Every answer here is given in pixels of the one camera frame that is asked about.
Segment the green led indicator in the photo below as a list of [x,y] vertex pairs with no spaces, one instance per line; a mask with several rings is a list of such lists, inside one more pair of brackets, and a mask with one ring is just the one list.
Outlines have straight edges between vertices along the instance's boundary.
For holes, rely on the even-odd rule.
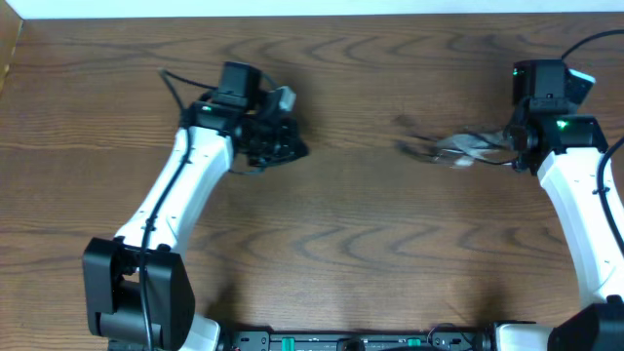
[[563,129],[567,126],[567,122],[566,121],[557,121],[557,127],[559,127],[559,129]]

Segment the brown tabletop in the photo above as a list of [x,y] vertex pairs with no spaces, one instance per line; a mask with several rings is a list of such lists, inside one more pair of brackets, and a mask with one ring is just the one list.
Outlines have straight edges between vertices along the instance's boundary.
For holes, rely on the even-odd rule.
[[[434,137],[500,129],[514,61],[623,26],[596,14],[27,21],[0,98],[0,350],[104,348],[86,325],[81,254],[112,238],[169,156],[177,111],[156,68],[216,84],[225,60],[297,92],[311,154],[218,184],[186,260],[198,312],[275,330],[561,323],[578,290],[537,179],[418,163],[395,147],[409,132],[397,118]],[[624,134],[621,44],[568,62],[597,78],[582,111],[610,142]]]

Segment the wooden table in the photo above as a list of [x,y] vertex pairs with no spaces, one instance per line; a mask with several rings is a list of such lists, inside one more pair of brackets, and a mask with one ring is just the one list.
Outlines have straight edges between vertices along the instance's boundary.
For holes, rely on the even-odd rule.
[[[87,330],[81,254],[113,236],[169,156],[176,106],[156,68],[215,84],[225,60],[293,87],[311,155],[220,182],[186,263],[199,312],[275,330],[561,323],[578,291],[537,179],[417,163],[395,148],[408,132],[396,121],[436,137],[500,128],[514,61],[622,26],[596,14],[28,21],[0,100],[0,349],[104,348]],[[597,77],[583,111],[611,142],[624,134],[621,47],[607,38],[569,60]]]

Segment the wooden board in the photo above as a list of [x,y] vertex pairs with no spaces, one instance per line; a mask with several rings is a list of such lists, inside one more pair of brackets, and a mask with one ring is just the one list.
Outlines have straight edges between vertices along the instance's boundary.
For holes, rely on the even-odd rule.
[[21,18],[5,0],[0,0],[0,94],[2,94],[4,77],[9,73],[9,64],[20,30]]
[[[622,26],[596,14],[27,22],[0,100],[0,349],[104,347],[87,330],[80,259],[169,156],[176,106],[156,68],[214,84],[225,60],[294,88],[311,155],[218,185],[187,258],[198,312],[276,330],[561,323],[577,285],[537,179],[417,163],[396,150],[408,133],[396,121],[439,137],[500,128],[514,61]],[[597,77],[583,110],[611,142],[624,134],[621,43],[569,62]]]

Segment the white backdrop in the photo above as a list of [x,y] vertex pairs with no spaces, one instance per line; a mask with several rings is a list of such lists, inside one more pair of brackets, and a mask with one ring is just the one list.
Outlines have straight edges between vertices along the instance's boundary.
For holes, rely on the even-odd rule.
[[621,12],[623,0],[8,0],[25,20]]

